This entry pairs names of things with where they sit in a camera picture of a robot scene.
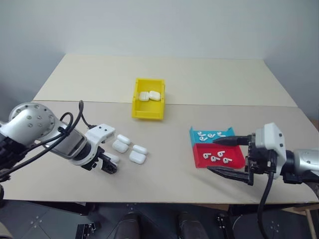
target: white earbud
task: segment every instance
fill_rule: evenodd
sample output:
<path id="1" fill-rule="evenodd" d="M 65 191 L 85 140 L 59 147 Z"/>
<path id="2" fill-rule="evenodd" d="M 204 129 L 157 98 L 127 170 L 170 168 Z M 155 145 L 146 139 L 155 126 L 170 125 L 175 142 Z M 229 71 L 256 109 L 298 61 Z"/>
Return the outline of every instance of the white earbud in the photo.
<path id="1" fill-rule="evenodd" d="M 230 158 L 223 158 L 223 162 L 224 162 L 224 163 L 228 163 L 228 162 L 231 162 L 231 161 L 233 161 L 233 160 L 230 159 Z"/>
<path id="2" fill-rule="evenodd" d="M 218 155 L 218 157 L 222 157 L 222 156 L 224 155 L 224 153 L 225 153 L 225 151 L 219 151 L 219 152 L 217 153 L 217 155 Z"/>
<path id="3" fill-rule="evenodd" d="M 211 134 L 211 133 L 209 133 L 209 134 L 207 135 L 207 137 L 209 137 L 209 138 L 214 138 L 215 135 L 216 135 L 216 134 Z"/>
<path id="4" fill-rule="evenodd" d="M 201 131 L 197 132 L 198 136 L 206 136 L 204 133 L 202 133 Z"/>
<path id="5" fill-rule="evenodd" d="M 218 135 L 219 137 L 226 137 L 225 135 L 222 135 L 222 132 L 217 132 L 217 135 Z"/>
<path id="6" fill-rule="evenodd" d="M 203 158 L 208 159 L 211 156 L 211 153 L 203 153 Z"/>
<path id="7" fill-rule="evenodd" d="M 207 137 L 206 138 L 204 138 L 203 136 L 199 137 L 199 140 L 202 142 L 206 141 L 207 139 L 208 139 Z"/>
<path id="8" fill-rule="evenodd" d="M 220 160 L 220 158 L 217 158 L 215 156 L 211 156 L 210 161 L 216 162 L 216 160 Z"/>

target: white wall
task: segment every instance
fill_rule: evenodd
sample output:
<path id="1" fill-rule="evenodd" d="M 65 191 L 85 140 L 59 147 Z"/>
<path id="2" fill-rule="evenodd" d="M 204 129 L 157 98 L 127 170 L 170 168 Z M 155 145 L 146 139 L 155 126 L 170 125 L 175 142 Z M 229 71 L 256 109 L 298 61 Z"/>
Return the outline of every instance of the white wall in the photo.
<path id="1" fill-rule="evenodd" d="M 265 59 L 318 118 L 318 0 L 0 1 L 0 119 L 66 52 Z"/>

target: blue tray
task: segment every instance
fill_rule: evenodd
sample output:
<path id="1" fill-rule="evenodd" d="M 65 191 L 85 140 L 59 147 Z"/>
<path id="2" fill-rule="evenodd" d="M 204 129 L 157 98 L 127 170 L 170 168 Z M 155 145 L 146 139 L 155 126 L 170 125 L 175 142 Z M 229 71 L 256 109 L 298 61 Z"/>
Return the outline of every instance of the blue tray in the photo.
<path id="1" fill-rule="evenodd" d="M 201 141 L 199 140 L 199 138 L 201 137 L 200 135 L 198 135 L 201 132 L 200 135 L 206 135 L 206 136 L 202 136 L 205 138 L 207 138 L 205 141 Z M 189 130 L 189 134 L 190 134 L 190 140 L 191 140 L 191 146 L 193 147 L 194 144 L 196 143 L 213 143 L 214 140 L 221 138 L 223 135 L 224 136 L 234 136 L 234 130 L 232 127 L 230 127 L 228 130 L 226 131 L 221 131 L 221 130 L 194 130 L 193 127 L 190 128 Z M 208 134 L 212 134 L 215 135 L 213 138 L 209 138 L 207 135 Z"/>

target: table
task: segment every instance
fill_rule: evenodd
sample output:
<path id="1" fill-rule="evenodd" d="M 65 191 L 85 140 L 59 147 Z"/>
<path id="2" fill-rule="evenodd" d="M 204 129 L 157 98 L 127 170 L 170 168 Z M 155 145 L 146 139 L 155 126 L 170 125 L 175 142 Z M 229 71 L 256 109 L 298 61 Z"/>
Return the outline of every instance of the table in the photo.
<path id="1" fill-rule="evenodd" d="M 163 121 L 131 118 L 135 78 L 165 79 Z M 143 165 L 119 155 L 115 175 L 86 171 L 53 153 L 12 174 L 5 198 L 55 202 L 259 203 L 267 176 L 254 186 L 194 166 L 188 131 L 225 130 L 247 135 L 275 122 L 287 149 L 312 148 L 319 135 L 263 60 L 115 57 L 66 54 L 35 100 L 57 116 L 77 114 L 83 99 L 89 123 L 106 123 L 149 150 Z M 87 130 L 81 122 L 77 127 Z M 247 148 L 242 147 L 244 155 Z M 268 203 L 317 202 L 305 184 L 274 181 Z"/>
<path id="2" fill-rule="evenodd" d="M 166 104 L 297 106 L 263 60 L 74 54 L 34 99 L 131 103 L 136 78 L 165 79 Z"/>
<path id="3" fill-rule="evenodd" d="M 57 116 L 77 113 L 77 102 L 40 102 Z M 85 103 L 89 123 L 107 123 L 133 143 L 145 146 L 149 155 L 143 165 L 129 161 L 130 150 L 121 154 L 119 170 L 109 175 L 86 171 L 53 153 L 12 174 L 3 183 L 6 199 L 63 202 L 175 202 L 259 203 L 267 176 L 256 175 L 254 186 L 222 178 L 194 167 L 188 130 L 223 130 L 233 126 L 237 135 L 249 134 L 265 123 L 275 122 L 286 139 L 287 149 L 312 148 L 319 134 L 296 107 L 166 105 L 163 121 L 130 117 L 131 104 Z M 85 132 L 80 123 L 78 129 Z M 119 155 L 107 142 L 103 147 Z M 317 202 L 305 184 L 274 181 L 268 203 Z"/>

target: red tray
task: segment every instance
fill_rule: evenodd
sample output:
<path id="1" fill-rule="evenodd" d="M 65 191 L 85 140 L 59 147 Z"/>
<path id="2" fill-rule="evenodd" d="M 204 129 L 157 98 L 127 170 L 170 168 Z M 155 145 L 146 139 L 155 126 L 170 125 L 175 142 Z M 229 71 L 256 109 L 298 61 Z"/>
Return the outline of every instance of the red tray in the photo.
<path id="1" fill-rule="evenodd" d="M 196 143 L 193 147 L 196 168 L 226 166 L 242 168 L 245 158 L 239 146 L 224 146 L 216 143 Z"/>

